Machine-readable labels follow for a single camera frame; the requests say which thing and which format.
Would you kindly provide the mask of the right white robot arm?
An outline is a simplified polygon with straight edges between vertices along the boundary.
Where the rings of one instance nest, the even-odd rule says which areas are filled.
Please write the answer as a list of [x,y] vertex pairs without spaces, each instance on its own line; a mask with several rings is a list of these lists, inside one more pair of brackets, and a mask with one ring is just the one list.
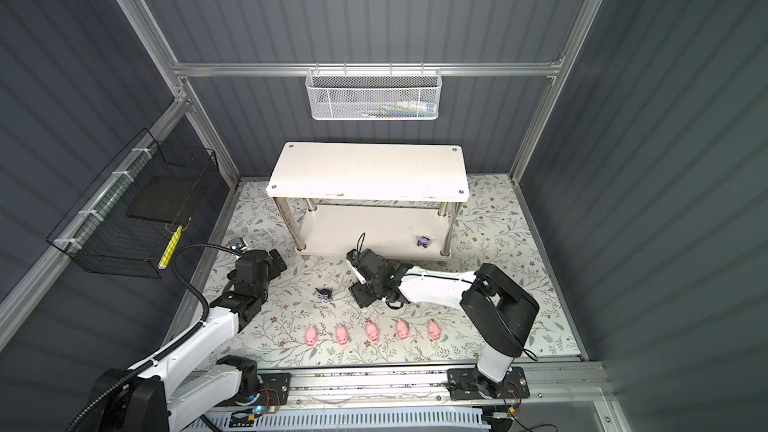
[[462,311],[485,341],[472,378],[458,390],[500,398],[512,363],[522,355],[536,361],[527,340],[540,311],[536,299],[499,267],[483,263],[463,273],[428,270],[388,260],[370,249],[350,250],[346,264],[357,278],[349,287],[361,308],[382,302],[392,310],[436,304]]

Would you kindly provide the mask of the black purple toy figure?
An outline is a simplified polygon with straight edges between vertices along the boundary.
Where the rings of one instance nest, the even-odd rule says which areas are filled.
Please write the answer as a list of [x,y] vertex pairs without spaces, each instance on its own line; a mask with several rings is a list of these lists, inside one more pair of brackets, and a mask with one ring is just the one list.
[[333,293],[330,288],[316,288],[317,298],[323,303],[329,303],[333,300]]

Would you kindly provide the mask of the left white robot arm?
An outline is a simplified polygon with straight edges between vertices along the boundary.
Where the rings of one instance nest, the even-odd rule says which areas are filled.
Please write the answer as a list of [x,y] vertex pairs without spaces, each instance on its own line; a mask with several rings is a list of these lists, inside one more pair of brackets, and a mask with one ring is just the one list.
[[111,369],[93,385],[88,403],[68,425],[70,431],[180,431],[223,402],[251,408],[262,415],[283,400],[265,384],[257,363],[227,355],[197,378],[190,375],[223,343],[242,332],[268,299],[271,280],[287,268],[272,249],[236,252],[223,292],[208,301],[183,278],[177,260],[169,266],[175,278],[201,304],[200,318],[180,336],[124,371]]

